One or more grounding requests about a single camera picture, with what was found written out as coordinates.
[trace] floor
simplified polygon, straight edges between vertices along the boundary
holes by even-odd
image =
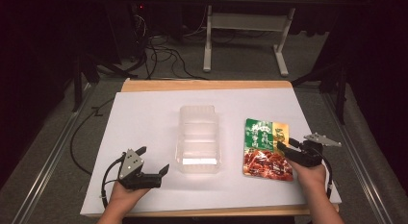
[[[300,33],[288,37],[283,50],[290,72],[288,78],[279,75],[270,48],[278,38],[277,34],[259,32],[215,33],[212,71],[204,73],[202,33],[187,36],[183,42],[156,37],[152,40],[156,55],[152,49],[146,51],[147,70],[143,66],[133,73],[141,80],[149,75],[151,79],[167,80],[192,75],[209,80],[292,81],[312,69],[326,36],[307,37]],[[123,68],[132,64],[127,59],[123,62]],[[80,127],[72,141],[74,156],[85,169],[92,170],[112,103],[99,111],[102,116],[86,118],[91,107],[113,98],[124,81],[122,77],[106,74],[107,69],[100,69],[99,84],[84,82],[85,103],[78,112],[71,111],[71,84],[65,99],[44,121],[33,145],[0,192],[0,223],[96,222],[95,218],[79,214],[89,175],[73,163],[69,147]],[[405,192],[376,146],[352,91],[348,88],[346,92],[342,125],[333,113],[334,96],[319,93],[318,83],[306,83],[294,90],[311,130],[344,143],[344,148],[324,152],[333,165],[343,200],[342,218],[346,223],[407,223]],[[297,216],[295,223],[309,220],[308,216]]]

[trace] white table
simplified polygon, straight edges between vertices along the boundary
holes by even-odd
[[[219,118],[221,169],[217,174],[183,174],[175,166],[179,109],[214,105]],[[242,174],[246,118],[290,125],[290,136],[311,131],[289,82],[128,81],[115,99],[81,214],[99,216],[100,185],[107,167],[121,153],[147,146],[143,172],[157,173],[170,163],[161,188],[147,193],[130,216],[218,216],[307,214],[297,181],[282,182]],[[113,168],[108,180],[117,176]],[[108,196],[112,184],[107,185]],[[341,203],[336,189],[332,203]]]

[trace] wooden table edge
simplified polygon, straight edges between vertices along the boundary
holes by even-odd
[[[333,204],[339,211],[339,204]],[[168,212],[130,212],[127,217],[199,217],[199,216],[297,216],[309,215],[307,205],[270,206],[256,208],[229,208],[229,209],[204,209],[191,211]],[[86,214],[88,217],[100,217],[100,213]]]
[[[164,80],[140,81],[127,79],[121,92],[163,91],[163,90],[201,90],[234,88],[292,88],[288,81],[203,81],[203,80]]]

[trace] black cable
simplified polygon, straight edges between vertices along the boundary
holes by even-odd
[[[200,34],[200,33],[202,33],[202,32],[204,32],[204,31],[207,30],[207,29],[202,29],[202,26],[204,25],[204,22],[205,22],[205,18],[207,17],[207,10],[208,10],[208,6],[204,7],[203,17],[202,17],[202,19],[201,19],[200,25],[198,25],[198,28],[197,28],[194,32],[192,32],[192,33],[190,33],[190,34],[185,34],[185,35],[183,35],[183,37],[195,36],[195,35]]]
[[[259,35],[254,35],[254,36],[246,35],[246,34],[240,34],[239,31],[235,31],[235,33],[239,37],[259,38],[259,37],[266,37],[266,36],[272,34],[273,31],[259,31],[260,34]]]
[[[109,183],[116,182],[116,181],[117,181],[117,179],[110,180],[110,181],[106,182],[105,185],[107,185],[107,184],[109,184]]]
[[[214,30],[214,32],[215,32],[215,31],[227,33],[226,30],[216,29],[216,30]],[[236,33],[227,33],[227,34],[230,34],[230,35],[232,34],[232,37],[230,37],[230,38],[229,38],[228,40],[226,40],[226,41],[216,41],[216,40],[215,40],[216,33],[214,33],[214,34],[211,36],[211,41],[212,41],[213,43],[217,43],[217,44],[227,44],[227,43],[233,41],[233,40],[235,39],[235,37],[236,37]]]
[[[182,62],[182,65],[183,65],[183,71],[184,71],[187,75],[189,75],[189,77],[187,77],[187,78],[193,78],[193,79],[198,79],[198,80],[209,80],[209,79],[204,78],[204,77],[194,76],[194,75],[190,74],[190,72],[189,72],[189,71],[187,70],[187,68],[186,68],[186,63],[184,62],[183,58],[181,57],[180,53],[179,53],[177,50],[164,47],[163,45],[159,45],[159,46],[153,47],[153,44],[152,44],[152,43],[151,43],[151,47],[147,47],[147,48],[153,50],[154,54],[151,56],[151,59],[152,59],[153,56],[154,56],[154,57],[155,57],[155,60],[153,60],[153,61],[155,61],[155,63],[158,62],[158,59],[157,59],[157,57],[158,57],[157,54],[158,54],[158,53],[168,53],[168,54],[169,54],[169,57],[166,58],[165,61],[169,60],[171,57],[175,57],[176,60],[175,60],[175,61],[173,62],[173,64],[171,65],[171,71],[173,72],[173,74],[174,74],[176,77],[178,77],[178,78],[183,78],[183,77],[178,76],[177,74],[175,74],[175,72],[174,72],[174,70],[173,70],[173,67],[174,67],[175,63],[176,63],[178,60],[180,60],[180,61]]]
[[[81,164],[79,164],[74,156],[74,152],[73,152],[73,142],[74,142],[74,138],[76,136],[76,134],[78,133],[78,131],[81,129],[81,127],[85,124],[85,122],[87,122],[93,115],[97,115],[99,110],[104,107],[105,105],[107,105],[108,103],[110,103],[111,101],[113,101],[115,98],[111,98],[108,101],[106,101],[105,103],[103,103],[101,106],[93,108],[94,111],[89,114],[82,122],[81,124],[79,124],[79,126],[76,128],[76,130],[74,131],[72,137],[71,137],[71,141],[69,142],[69,154],[71,155],[72,160],[74,161],[75,165],[78,166],[79,169],[81,169],[82,171],[84,171],[85,173],[92,175],[91,172],[89,172],[88,170],[86,170]]]
[[[126,153],[122,154],[122,157],[118,158],[116,161],[114,161],[111,165],[109,165],[108,169],[105,172],[105,175],[103,176],[103,180],[102,180],[102,187],[101,187],[101,198],[102,198],[102,203],[103,206],[106,208],[108,206],[108,198],[106,197],[106,190],[105,190],[105,184],[106,183],[106,178],[108,177],[109,172],[111,171],[111,169],[118,163],[123,163],[124,159],[126,157]]]
[[[324,163],[326,164],[327,167],[327,171],[329,171],[329,180],[327,183],[327,190],[326,190],[326,195],[327,198],[330,199],[331,196],[331,191],[332,191],[332,186],[333,186],[333,170],[332,167],[330,165],[330,162],[327,158],[325,158],[317,149],[312,148],[319,156],[321,156],[321,158],[323,159]]]
[[[146,63],[146,61],[147,61],[147,55],[146,55],[145,52],[143,52],[143,53],[141,54],[141,58],[139,59],[139,62],[138,62],[137,64],[135,64],[135,65],[138,65],[138,68],[139,68],[139,67],[141,67],[144,63]],[[130,68],[125,69],[125,70],[123,70],[123,71],[125,71],[125,72],[131,72],[131,71],[133,71],[133,70],[135,70],[135,69],[136,69],[136,68],[130,67]]]
[[[185,35],[185,36],[183,36],[183,38],[187,39],[187,40],[191,40],[191,41],[201,41],[201,40],[204,40],[207,37],[207,35],[203,34],[203,32],[206,32],[206,30],[201,30],[201,31],[196,32],[194,34]]]
[[[151,80],[151,79],[152,79],[152,75],[153,75],[154,71],[156,70],[156,65],[157,65],[157,52],[156,52],[156,49],[155,49],[154,46],[153,46],[152,39],[149,40],[149,44],[150,44],[150,49],[153,50],[153,55],[155,56],[155,61],[154,61],[153,69],[152,69],[152,71],[151,71],[150,73],[149,73],[149,70],[148,70],[148,68],[147,68],[147,62],[146,62],[146,64],[145,64],[145,66],[146,66],[146,71],[147,71],[147,78],[146,78],[146,80]]]
[[[165,37],[166,39],[164,41],[162,41],[161,43],[154,44],[155,46],[160,46],[160,45],[164,45],[164,44],[168,43],[168,38],[170,37],[170,35],[158,35],[158,36],[154,36],[154,37],[150,38],[151,39],[151,44],[153,45],[153,39],[161,38],[161,37]]]

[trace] wrist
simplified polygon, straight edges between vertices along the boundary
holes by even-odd
[[[105,209],[100,218],[100,223],[121,223],[124,214],[113,206],[109,206]]]
[[[304,187],[303,193],[306,196],[316,196],[318,194],[326,194],[326,189],[324,186]]]

